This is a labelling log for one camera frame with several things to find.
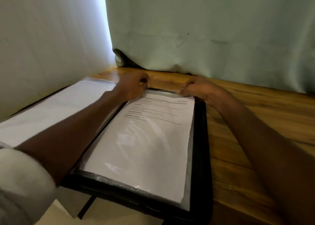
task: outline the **gray header line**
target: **gray header line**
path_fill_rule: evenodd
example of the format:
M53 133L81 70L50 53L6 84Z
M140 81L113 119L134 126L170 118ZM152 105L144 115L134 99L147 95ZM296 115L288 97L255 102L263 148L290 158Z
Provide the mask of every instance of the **gray header line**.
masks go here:
M170 103L170 104L187 104L187 103L181 103L181 102L169 102L169 101L166 101L166 100L153 99L153 98L148 98L148 97L143 97L141 99L159 100L159 101L164 101L164 102L167 102L167 103Z

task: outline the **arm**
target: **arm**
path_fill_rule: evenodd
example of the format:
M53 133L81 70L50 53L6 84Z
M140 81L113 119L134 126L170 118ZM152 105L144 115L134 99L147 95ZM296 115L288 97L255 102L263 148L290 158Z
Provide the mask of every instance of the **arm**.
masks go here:
M123 102L141 96L149 82L147 73L124 75L112 91L106 91L95 103L40 132L16 149L41 163L58 186L94 138L105 117Z
M221 114L291 222L315 224L315 157L267 126L238 99L205 77L186 82L179 94L200 97Z

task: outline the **person's left hand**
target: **person's left hand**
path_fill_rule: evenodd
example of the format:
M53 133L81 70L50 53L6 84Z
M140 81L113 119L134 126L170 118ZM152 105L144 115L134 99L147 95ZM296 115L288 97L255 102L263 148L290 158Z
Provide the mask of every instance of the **person's left hand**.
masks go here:
M122 96L124 101L133 100L140 97L150 87L150 82L151 79L145 72L124 74L113 89L113 92Z

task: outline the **wooden table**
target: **wooden table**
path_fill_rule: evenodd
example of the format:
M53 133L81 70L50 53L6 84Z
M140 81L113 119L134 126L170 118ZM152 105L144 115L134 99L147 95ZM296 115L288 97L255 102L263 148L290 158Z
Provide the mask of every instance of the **wooden table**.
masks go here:
M113 68L95 78L117 82L135 68ZM152 87L177 90L191 76L146 71ZM295 92L212 80L240 99L266 124L315 155L315 98ZM211 224L286 224L241 146L211 106L207 106L214 213Z

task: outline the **black binder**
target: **black binder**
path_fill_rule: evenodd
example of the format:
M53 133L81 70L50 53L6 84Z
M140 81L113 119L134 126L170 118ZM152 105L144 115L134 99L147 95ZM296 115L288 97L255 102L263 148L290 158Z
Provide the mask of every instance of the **black binder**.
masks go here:
M115 115L123 106L124 104L120 106ZM61 186L92 196L92 199L89 200L82 209L80 216L84 215L85 211L87 211L88 207L92 204L93 199L99 197L140 211L144 214L164 219L165 224L208 223L212 217L213 195L205 103L197 99L195 100L189 211L170 203L128 191L121 187L103 183L100 180L94 179L93 173L79 169L74 169L67 175L63 179Z

